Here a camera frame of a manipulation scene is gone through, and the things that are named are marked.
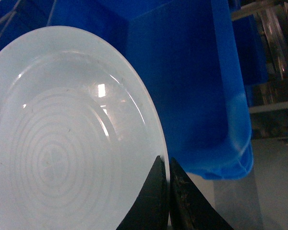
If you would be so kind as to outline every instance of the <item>gray floor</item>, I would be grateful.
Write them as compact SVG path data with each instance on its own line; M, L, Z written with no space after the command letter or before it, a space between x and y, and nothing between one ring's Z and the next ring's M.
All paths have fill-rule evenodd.
M288 230L288 143L252 142L254 169L242 180L189 176L235 230Z

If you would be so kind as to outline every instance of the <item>white plate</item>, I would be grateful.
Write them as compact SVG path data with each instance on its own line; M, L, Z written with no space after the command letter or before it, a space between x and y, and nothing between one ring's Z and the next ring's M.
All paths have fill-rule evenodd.
M29 32L0 52L0 230L110 230L167 150L126 59L71 27Z

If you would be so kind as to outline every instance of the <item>plate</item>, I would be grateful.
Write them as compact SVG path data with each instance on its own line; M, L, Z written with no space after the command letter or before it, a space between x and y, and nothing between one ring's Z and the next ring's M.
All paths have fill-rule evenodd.
M0 229L109 230L168 156L139 76L101 38L53 26L0 52Z

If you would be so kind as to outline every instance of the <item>blue bin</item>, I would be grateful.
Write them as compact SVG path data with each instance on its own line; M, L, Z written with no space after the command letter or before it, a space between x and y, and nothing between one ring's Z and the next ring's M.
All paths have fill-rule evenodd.
M264 46L253 15L233 22L244 85L268 81Z
M185 171L206 179L248 174L251 124L227 0L56 0L49 6L51 25L90 31L128 59L156 106L169 157Z

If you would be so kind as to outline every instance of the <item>concentric ring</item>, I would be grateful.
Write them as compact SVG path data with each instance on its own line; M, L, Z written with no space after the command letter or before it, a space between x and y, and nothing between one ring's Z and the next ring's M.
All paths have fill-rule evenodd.
M74 89L45 91L26 104L12 136L10 176L24 216L42 215L49 229L58 219L62 229L91 225L120 178L119 161L107 161L116 135L100 105Z

